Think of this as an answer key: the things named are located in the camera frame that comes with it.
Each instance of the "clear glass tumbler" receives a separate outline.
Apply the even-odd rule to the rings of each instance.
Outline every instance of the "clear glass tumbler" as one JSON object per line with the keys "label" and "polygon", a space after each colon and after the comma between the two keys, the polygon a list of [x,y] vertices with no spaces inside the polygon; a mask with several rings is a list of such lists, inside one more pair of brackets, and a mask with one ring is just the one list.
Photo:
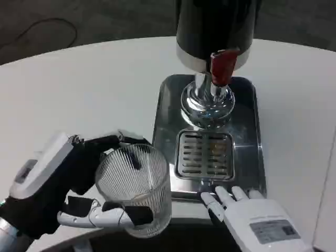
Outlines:
{"label": "clear glass tumbler", "polygon": [[127,228],[130,235],[149,238],[169,224],[172,214],[169,165],[156,148],[131,144],[111,152],[97,170],[96,186],[106,201],[148,206],[152,210],[153,222]]}

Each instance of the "red tap handle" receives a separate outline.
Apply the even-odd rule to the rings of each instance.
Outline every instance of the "red tap handle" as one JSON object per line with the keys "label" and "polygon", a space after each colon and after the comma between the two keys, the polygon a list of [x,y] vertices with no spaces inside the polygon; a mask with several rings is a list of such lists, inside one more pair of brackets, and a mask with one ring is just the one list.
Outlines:
{"label": "red tap handle", "polygon": [[239,49],[220,50],[211,54],[212,82],[218,87],[230,83],[235,69]]}

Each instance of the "drip tray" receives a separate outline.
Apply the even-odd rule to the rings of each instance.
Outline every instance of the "drip tray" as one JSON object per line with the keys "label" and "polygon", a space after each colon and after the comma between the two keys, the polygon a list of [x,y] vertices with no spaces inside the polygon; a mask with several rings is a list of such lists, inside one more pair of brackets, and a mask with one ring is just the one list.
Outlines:
{"label": "drip tray", "polygon": [[229,134],[184,130],[178,137],[177,176],[211,180],[233,178],[233,141]]}

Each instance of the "round table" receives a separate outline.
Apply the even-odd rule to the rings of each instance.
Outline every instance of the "round table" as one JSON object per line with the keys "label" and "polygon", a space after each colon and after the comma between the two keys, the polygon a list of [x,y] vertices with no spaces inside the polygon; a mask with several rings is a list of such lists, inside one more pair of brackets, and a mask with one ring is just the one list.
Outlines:
{"label": "round table", "polygon": [[[255,39],[250,57],[234,72],[256,86],[268,197],[289,212],[313,241],[336,126],[336,54]],[[85,138],[126,129],[152,139],[161,82],[190,74],[175,54],[175,37],[92,44],[0,67],[0,197],[34,151],[56,131]],[[95,188],[88,196],[99,197]],[[206,218],[203,206],[174,203],[173,217]],[[29,251],[86,230],[60,227]]]}

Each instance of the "gray carpet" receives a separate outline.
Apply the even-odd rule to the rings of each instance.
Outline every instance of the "gray carpet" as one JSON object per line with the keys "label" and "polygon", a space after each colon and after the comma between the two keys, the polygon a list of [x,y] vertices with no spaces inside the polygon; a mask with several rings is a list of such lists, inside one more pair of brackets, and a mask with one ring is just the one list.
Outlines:
{"label": "gray carpet", "polygon": [[[2,0],[0,64],[66,48],[74,37],[66,24],[48,22],[11,43],[37,20],[60,17],[72,22],[78,30],[73,46],[78,46],[174,35],[174,7],[174,0]],[[267,0],[255,37],[336,51],[335,11],[335,0]]]}

